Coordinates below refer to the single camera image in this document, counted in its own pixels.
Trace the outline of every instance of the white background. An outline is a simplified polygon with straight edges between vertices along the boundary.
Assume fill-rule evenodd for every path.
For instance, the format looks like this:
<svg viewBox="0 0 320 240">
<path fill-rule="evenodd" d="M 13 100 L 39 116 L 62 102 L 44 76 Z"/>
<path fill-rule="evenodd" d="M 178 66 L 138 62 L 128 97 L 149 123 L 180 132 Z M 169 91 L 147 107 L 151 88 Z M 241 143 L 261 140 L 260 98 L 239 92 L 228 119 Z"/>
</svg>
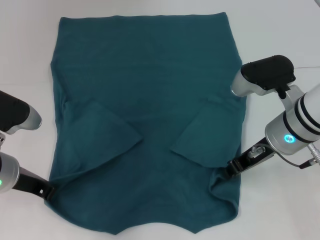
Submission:
<svg viewBox="0 0 320 240">
<path fill-rule="evenodd" d="M 314 0 L 0 0 L 0 90 L 32 105 L 43 119 L 37 131 L 8 135 L 1 150 L 29 171 L 49 177 L 57 135 L 49 66 L 61 17 L 220 12 L 228 15 L 243 63 L 284 55 L 295 67 L 320 66 L 320 8 Z M 295 75 L 303 91 L 320 83 L 320 68 L 296 69 Z M 247 106 L 244 150 L 263 138 L 266 124 L 284 110 L 275 93 L 251 95 Z M 302 150 L 289 159 L 302 163 L 310 157 Z M 72 225 L 41 198 L 11 190 L 0 195 L 0 239 L 318 240 L 319 184 L 318 165 L 299 170 L 275 156 L 242 175 L 235 220 L 198 234 L 151 223 L 117 236 Z"/>
</svg>

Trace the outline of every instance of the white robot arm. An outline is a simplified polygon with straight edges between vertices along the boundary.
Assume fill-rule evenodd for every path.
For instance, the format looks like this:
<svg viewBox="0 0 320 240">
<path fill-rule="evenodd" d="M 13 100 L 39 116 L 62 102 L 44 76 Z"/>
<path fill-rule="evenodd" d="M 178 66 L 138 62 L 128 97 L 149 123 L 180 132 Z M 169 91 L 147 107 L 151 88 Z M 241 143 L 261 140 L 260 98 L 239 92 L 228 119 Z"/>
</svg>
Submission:
<svg viewBox="0 0 320 240">
<path fill-rule="evenodd" d="M 42 119 L 29 104 L 0 91 L 0 131 L 14 134 L 19 129 L 36 130 Z M 0 133 L 0 147 L 6 136 Z M 0 193 L 16 189 L 50 200 L 55 189 L 45 179 L 29 172 L 10 155 L 0 152 Z"/>
<path fill-rule="evenodd" d="M 233 94 L 244 97 L 277 92 L 285 111 L 265 127 L 265 138 L 228 163 L 226 170 L 231 177 L 274 154 L 283 158 L 281 154 L 292 155 L 305 147 L 313 158 L 296 167 L 304 169 L 320 164 L 320 151 L 313 145 L 320 139 L 320 84 L 304 93 L 291 85 L 295 79 L 292 62 L 281 55 L 247 63 L 237 72 L 231 85 Z"/>
</svg>

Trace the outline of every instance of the teal shirt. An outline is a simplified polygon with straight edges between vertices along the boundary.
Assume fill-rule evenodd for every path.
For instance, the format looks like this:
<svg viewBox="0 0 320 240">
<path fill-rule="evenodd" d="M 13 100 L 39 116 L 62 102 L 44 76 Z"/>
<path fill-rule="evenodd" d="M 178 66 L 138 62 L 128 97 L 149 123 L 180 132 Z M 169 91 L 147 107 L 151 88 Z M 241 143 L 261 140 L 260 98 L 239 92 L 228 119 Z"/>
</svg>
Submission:
<svg viewBox="0 0 320 240">
<path fill-rule="evenodd" d="M 61 18 L 51 62 L 57 143 L 48 204 L 118 234 L 147 223 L 197 233 L 234 219 L 242 66 L 225 13 Z"/>
</svg>

